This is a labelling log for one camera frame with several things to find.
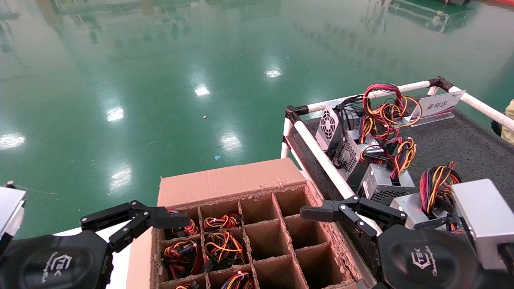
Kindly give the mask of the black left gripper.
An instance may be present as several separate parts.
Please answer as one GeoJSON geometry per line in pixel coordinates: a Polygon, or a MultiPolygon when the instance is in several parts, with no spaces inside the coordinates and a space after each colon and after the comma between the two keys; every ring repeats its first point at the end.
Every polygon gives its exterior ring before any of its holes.
{"type": "Polygon", "coordinates": [[[2,289],[104,289],[119,253],[147,229],[189,225],[186,213],[130,201],[81,218],[83,231],[72,236],[45,235],[11,241],[1,256],[2,289]],[[126,222],[109,237],[95,232],[126,222]]]}

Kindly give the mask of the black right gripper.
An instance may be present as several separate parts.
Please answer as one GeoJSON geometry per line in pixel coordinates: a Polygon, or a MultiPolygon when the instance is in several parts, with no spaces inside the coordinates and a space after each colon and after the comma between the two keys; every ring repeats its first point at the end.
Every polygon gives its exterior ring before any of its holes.
{"type": "Polygon", "coordinates": [[[381,282],[389,289],[513,287],[511,274],[483,267],[467,237],[407,229],[402,226],[406,213],[360,196],[327,200],[321,207],[303,206],[300,217],[341,223],[371,275],[377,277],[381,265],[381,282]],[[377,237],[364,217],[393,227],[377,237]]]}

